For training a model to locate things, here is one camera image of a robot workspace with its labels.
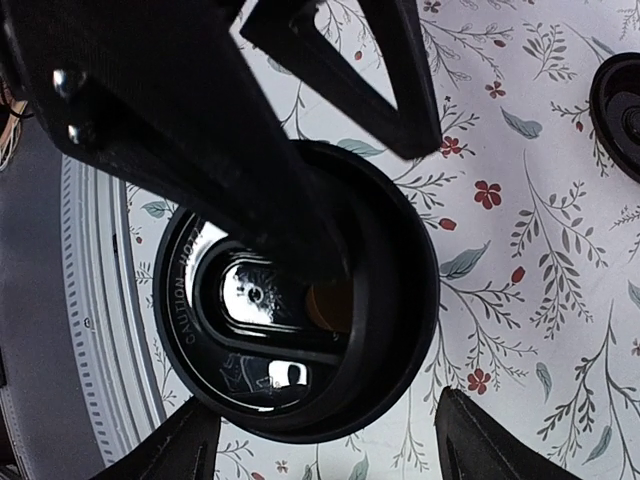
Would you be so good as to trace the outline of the black plastic cup lid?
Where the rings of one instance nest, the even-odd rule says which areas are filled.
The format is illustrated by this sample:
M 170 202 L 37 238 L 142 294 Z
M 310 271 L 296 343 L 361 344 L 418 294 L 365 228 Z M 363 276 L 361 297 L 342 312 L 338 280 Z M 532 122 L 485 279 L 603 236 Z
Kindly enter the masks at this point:
M 387 175 L 330 143 L 297 146 L 338 216 L 351 277 L 302 282 L 179 208 L 153 299 L 161 345 L 198 401 L 257 436 L 313 444 L 367 427 L 401 398 L 432 343 L 440 288 L 431 238 Z

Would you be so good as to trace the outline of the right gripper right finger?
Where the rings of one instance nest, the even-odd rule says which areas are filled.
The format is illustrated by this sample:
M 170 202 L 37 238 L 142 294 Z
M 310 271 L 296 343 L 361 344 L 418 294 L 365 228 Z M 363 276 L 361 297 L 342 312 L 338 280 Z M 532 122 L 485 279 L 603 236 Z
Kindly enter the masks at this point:
M 435 429 L 445 480 L 576 477 L 520 442 L 459 389 L 442 390 Z

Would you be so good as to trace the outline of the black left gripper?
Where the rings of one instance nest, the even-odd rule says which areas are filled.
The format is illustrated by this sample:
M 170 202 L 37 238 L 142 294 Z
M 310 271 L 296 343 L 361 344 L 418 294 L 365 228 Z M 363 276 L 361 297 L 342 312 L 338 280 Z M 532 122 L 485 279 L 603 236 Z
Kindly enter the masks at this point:
M 5 1 L 4 68 L 59 149 L 95 165 L 235 165 L 219 81 L 236 1 Z

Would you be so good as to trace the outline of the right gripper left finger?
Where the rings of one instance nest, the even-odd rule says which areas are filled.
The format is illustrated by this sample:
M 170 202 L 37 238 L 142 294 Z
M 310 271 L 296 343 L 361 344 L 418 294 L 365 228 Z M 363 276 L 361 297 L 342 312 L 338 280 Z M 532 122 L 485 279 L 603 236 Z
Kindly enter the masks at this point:
M 195 398 L 186 401 L 129 454 L 94 480 L 212 480 L 221 417 Z

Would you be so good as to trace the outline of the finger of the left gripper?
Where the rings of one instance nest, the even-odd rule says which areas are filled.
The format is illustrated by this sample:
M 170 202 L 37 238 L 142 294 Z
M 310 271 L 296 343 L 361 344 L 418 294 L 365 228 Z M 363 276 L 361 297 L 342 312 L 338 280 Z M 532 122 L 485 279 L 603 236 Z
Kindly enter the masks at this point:
M 240 34 L 405 160 L 442 141 L 438 100 L 414 1 L 352 1 L 347 17 L 368 43 L 362 60 L 335 1 L 258 1 Z
M 237 164 L 100 167 L 202 215 L 291 275 L 313 283 L 345 278 L 350 262 L 335 217 L 238 52 L 237 66 L 219 81 L 219 120 L 236 142 Z

